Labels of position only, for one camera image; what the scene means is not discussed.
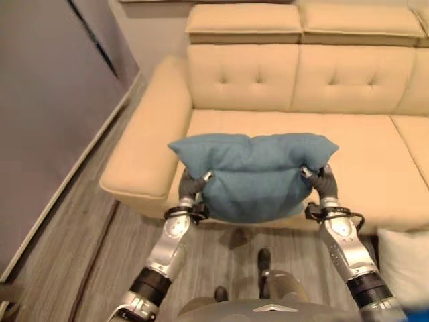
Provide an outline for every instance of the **metallic robot arm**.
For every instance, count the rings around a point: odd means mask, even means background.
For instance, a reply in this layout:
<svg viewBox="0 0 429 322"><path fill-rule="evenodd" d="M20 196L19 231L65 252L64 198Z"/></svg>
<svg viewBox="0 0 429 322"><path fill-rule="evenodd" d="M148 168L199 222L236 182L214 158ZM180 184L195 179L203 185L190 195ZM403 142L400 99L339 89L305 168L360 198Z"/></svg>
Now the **metallic robot arm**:
<svg viewBox="0 0 429 322"><path fill-rule="evenodd" d="M162 235L146 260L146 265L134 280L131 288L108 321L154 321L167 291L182 269L186 257L186 244L203 215L196 204L196 195L210 180L207 172L193 180L184 171L179 185L180 201L166 213Z"/></svg>
<svg viewBox="0 0 429 322"><path fill-rule="evenodd" d="M396 321L406 321L404 313L377 266L357 236L352 214L341 207L335 177L330 166L315 174L302 167L302 175L318 191L320 205L310 203L308 219L318 220L319 234L340 277L349 288L364 321L382 321L385 312L396 312Z"/></svg>

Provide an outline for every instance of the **blue pillow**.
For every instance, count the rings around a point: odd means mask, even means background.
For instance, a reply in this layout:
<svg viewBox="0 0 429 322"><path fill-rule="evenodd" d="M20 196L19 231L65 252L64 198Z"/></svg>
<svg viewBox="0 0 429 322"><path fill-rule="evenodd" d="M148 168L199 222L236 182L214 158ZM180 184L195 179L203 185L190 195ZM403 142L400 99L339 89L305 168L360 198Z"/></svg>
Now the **blue pillow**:
<svg viewBox="0 0 429 322"><path fill-rule="evenodd" d="M318 170L339 148L310 133L204 134L168 146L192 178L213 171L202 198L212 218L231 223L262 223L301 212L311 192L301 165Z"/></svg>

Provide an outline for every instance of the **black cable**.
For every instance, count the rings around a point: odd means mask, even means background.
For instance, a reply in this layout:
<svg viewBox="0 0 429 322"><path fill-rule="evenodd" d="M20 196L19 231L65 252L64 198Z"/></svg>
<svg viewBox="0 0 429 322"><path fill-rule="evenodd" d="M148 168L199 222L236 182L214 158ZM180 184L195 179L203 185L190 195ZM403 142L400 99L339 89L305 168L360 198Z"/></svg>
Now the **black cable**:
<svg viewBox="0 0 429 322"><path fill-rule="evenodd" d="M329 213L341 213L340 215L329 215ZM360 213L352 213L350 212L350 209L345 207L327 207L322 210L322 216L318 217L312 214L312 217L314 220L317 221L317 223L323 223L326 220L331 220L335 218L353 218L353 217L359 217L361 220L356 225L356 231L359 232L363 225L365 224L365 218Z"/></svg>

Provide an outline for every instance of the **gray laminate floor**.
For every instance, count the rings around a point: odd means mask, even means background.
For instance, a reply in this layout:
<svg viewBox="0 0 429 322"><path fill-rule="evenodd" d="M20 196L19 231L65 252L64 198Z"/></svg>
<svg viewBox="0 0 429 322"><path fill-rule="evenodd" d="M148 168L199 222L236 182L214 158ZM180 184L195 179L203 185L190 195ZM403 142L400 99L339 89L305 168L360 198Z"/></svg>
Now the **gray laminate floor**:
<svg viewBox="0 0 429 322"><path fill-rule="evenodd" d="M76 174L14 272L15 283L25 289L18 321L106 321L141 270L162 222L116 202L98 180L142 90ZM218 285L232 299L255 298L261 247L271 249L273 266L299 279L314 302L356 308L313 233L207 224L198 228L157 321L172 321L188 300L210 296Z"/></svg>

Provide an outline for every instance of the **gray wall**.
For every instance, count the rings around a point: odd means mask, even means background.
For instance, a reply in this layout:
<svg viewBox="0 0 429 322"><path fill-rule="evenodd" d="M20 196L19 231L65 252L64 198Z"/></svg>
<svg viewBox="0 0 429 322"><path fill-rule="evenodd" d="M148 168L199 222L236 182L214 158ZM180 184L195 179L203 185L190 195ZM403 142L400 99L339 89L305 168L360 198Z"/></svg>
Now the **gray wall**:
<svg viewBox="0 0 429 322"><path fill-rule="evenodd" d="M74 3L111 59L119 80L129 87L138 67L107 0L74 0Z"/></svg>
<svg viewBox="0 0 429 322"><path fill-rule="evenodd" d="M109 0L109 5L147 80L167 55L186 55L185 26L191 4L120 4L117 0Z"/></svg>
<svg viewBox="0 0 429 322"><path fill-rule="evenodd" d="M113 75L66 1L0 1L0 30L2 273L129 81Z"/></svg>

